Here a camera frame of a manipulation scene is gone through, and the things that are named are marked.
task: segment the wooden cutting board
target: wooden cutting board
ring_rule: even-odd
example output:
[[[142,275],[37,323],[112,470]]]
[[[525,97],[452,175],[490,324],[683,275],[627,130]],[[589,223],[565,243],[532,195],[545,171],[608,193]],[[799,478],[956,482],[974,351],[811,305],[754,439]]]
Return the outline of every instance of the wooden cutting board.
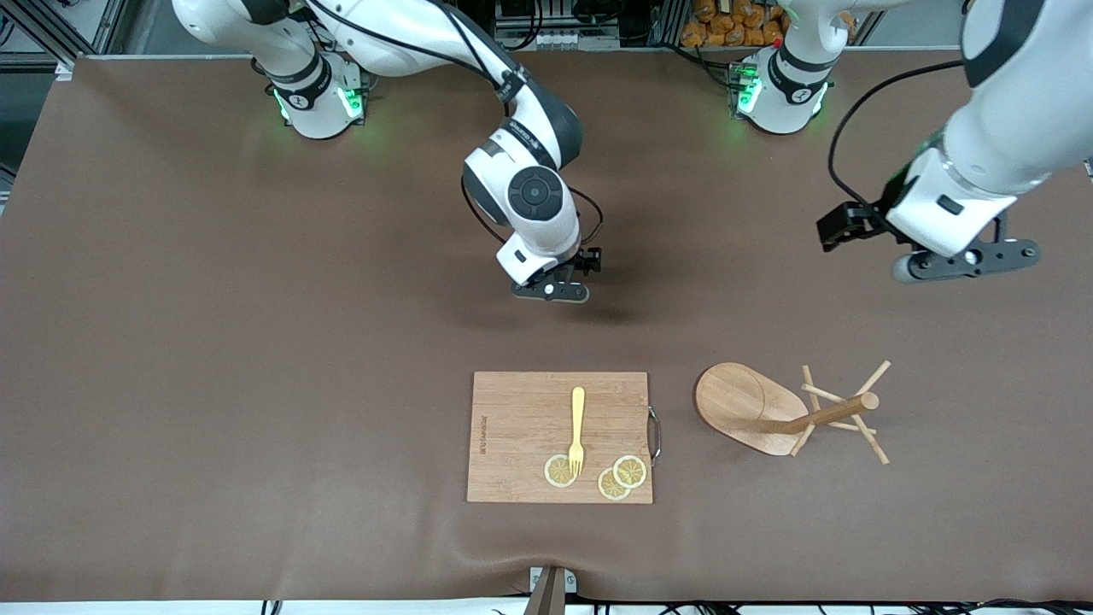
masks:
[[[568,487],[543,468],[573,437],[571,393],[585,388],[585,469]],[[653,504],[648,378],[635,372],[475,372],[467,501]],[[645,462],[645,483],[619,501],[599,490],[600,473],[623,456]]]

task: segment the wooden stick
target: wooden stick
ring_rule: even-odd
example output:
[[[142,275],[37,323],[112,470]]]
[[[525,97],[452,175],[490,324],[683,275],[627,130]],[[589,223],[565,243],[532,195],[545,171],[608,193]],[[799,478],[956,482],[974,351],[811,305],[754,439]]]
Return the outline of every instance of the wooden stick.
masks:
[[[877,370],[877,371],[880,375],[883,376],[884,370]],[[877,379],[873,379],[873,378],[870,378],[869,380],[871,380],[873,382],[877,382]],[[839,398],[838,395],[835,395],[833,393],[827,393],[823,389],[816,389],[815,387],[809,387],[808,385],[802,385],[801,389],[803,389],[804,391],[808,391],[809,393],[815,393],[816,395],[819,395],[821,398],[824,398],[825,400],[831,400],[832,402],[835,402],[836,404],[845,404],[846,403],[846,400],[843,400],[842,398]],[[884,454],[884,450],[881,449],[881,446],[877,443],[877,439],[873,438],[873,434],[875,434],[875,431],[873,431],[872,434],[870,434],[870,431],[872,431],[872,430],[870,430],[866,426],[866,422],[861,421],[861,417],[859,417],[858,415],[854,415],[850,418],[854,419],[854,424],[858,426],[858,431],[860,431],[861,435],[866,437],[866,441],[869,442],[869,447],[873,450],[874,453],[877,453],[877,457],[880,458],[881,464],[889,464],[889,463],[891,463],[889,461],[889,459],[888,459],[888,456]]]
[[[877,443],[877,439],[873,438],[873,435],[869,433],[869,428],[866,427],[866,422],[861,421],[861,417],[859,417],[858,415],[854,415],[850,418],[853,418],[854,423],[858,425],[858,429],[860,429],[861,435],[866,437],[866,441],[869,442],[869,447],[873,450],[874,453],[877,453],[877,457],[880,458],[881,465],[888,465],[889,463],[891,463],[889,462],[888,456],[885,456],[884,451],[881,449],[881,446]]]
[[[835,402],[836,404],[845,404],[846,403],[846,400],[839,398],[838,395],[835,395],[834,393],[827,393],[823,389],[816,389],[815,387],[812,387],[811,385],[802,385],[801,386],[801,391],[808,391],[809,393],[811,393],[813,395],[819,395],[819,397],[823,398],[824,400],[827,400],[828,402]]]
[[[845,423],[828,423],[824,427],[834,427],[835,429],[842,429],[843,431],[857,431],[858,430],[857,426],[846,425]],[[877,430],[870,428],[869,433],[875,435]]]
[[[867,380],[866,383],[861,386],[861,389],[859,389],[858,392],[855,393],[855,395],[861,395],[866,391],[872,389],[872,387],[877,385],[877,381],[880,380],[881,377],[884,376],[884,372],[886,372],[888,369],[891,367],[892,367],[892,362],[884,362],[883,364],[881,364],[881,367],[877,368],[877,371],[873,372],[873,376],[869,377],[869,380]]]
[[[801,447],[803,447],[804,443],[809,441],[809,436],[812,436],[812,430],[815,429],[815,428],[816,428],[816,426],[813,425],[813,424],[811,424],[811,423],[809,424],[808,427],[804,428],[804,431],[801,433],[801,437],[797,439],[797,443],[794,445],[794,448],[790,449],[790,451],[789,451],[789,454],[791,457],[795,457],[795,458],[797,457],[797,453],[799,453],[800,450],[801,450]]]
[[[857,398],[850,398],[846,403],[824,409],[812,415],[795,418],[786,427],[789,428],[790,434],[798,434],[804,431],[809,425],[826,425],[833,421],[856,416],[866,411],[874,411],[879,405],[880,400],[874,393],[863,393]]]
[[[866,383],[861,386],[861,389],[858,390],[857,394],[861,395],[866,391],[869,391],[869,389],[871,389],[872,386],[877,385],[877,381],[880,380],[881,377],[884,376],[884,372],[886,372],[888,369],[891,367],[892,367],[892,362],[885,360],[883,364],[881,364],[881,367],[877,368],[877,371],[874,371],[873,376],[869,377],[869,380],[867,380]],[[858,425],[858,429],[862,430],[867,429],[866,422],[861,421],[861,417],[859,417],[858,415],[854,415],[850,418],[853,418],[854,423]],[[877,443],[877,439],[873,438],[872,434],[869,434],[868,431],[862,431],[861,435],[866,437],[866,441],[869,442],[869,447],[873,450],[874,453],[877,453],[877,458],[881,460],[881,465],[888,465],[889,463],[891,463],[888,459],[888,456],[884,454],[884,450],[881,449],[881,446]]]
[[[809,370],[809,367],[808,366],[801,366],[801,371],[804,372],[804,385],[808,385],[809,387],[814,387],[815,383],[812,382],[812,372]],[[812,401],[812,412],[813,413],[819,413],[820,412],[820,399],[816,398],[815,393],[809,393],[809,400]]]

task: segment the brown tablecloth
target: brown tablecloth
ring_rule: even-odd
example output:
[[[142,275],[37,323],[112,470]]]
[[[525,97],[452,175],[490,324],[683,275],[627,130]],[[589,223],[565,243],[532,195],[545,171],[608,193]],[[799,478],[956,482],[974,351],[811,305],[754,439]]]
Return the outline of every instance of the brown tablecloth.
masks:
[[[670,54],[528,55],[608,215],[585,305],[513,298],[467,211],[501,118],[469,73],[385,81],[366,127],[306,141],[245,61],[79,62],[0,221],[0,598],[503,594],[552,563],[612,600],[1093,599],[1089,179],[1012,210],[1045,255],[1008,275],[904,286],[888,238],[815,237],[849,102],[951,56],[848,54],[774,137]],[[847,181],[875,194],[967,95],[879,95]],[[693,409],[720,362],[849,394],[883,359],[889,466],[828,429],[764,457]],[[475,370],[647,371],[656,504],[467,504]]]

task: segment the fork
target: fork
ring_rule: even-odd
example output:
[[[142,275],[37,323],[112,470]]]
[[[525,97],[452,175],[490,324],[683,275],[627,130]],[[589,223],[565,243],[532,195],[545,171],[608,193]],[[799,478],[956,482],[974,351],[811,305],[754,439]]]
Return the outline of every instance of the fork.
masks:
[[[569,474],[580,476],[585,466],[585,448],[580,446],[580,426],[585,422],[585,390],[573,388],[573,445],[569,446]]]

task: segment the dried lemon slice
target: dried lemon slice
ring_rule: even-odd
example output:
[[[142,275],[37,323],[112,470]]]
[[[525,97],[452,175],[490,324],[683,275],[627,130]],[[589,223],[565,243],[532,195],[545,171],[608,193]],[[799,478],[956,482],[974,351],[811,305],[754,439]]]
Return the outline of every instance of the dried lemon slice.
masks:
[[[568,487],[577,480],[569,473],[569,458],[566,456],[554,456],[546,460],[546,465],[543,466],[543,476],[546,477],[548,483],[555,487]]]
[[[611,469],[615,483],[626,489],[637,489],[645,483],[648,473],[645,471],[645,462],[634,456],[623,456],[619,458]]]
[[[604,498],[613,502],[616,502],[628,496],[630,489],[623,487],[622,485],[615,482],[614,472],[612,472],[612,470],[613,469],[609,468],[604,470],[602,473],[600,473],[600,480],[598,481],[598,483],[600,485],[600,494]]]

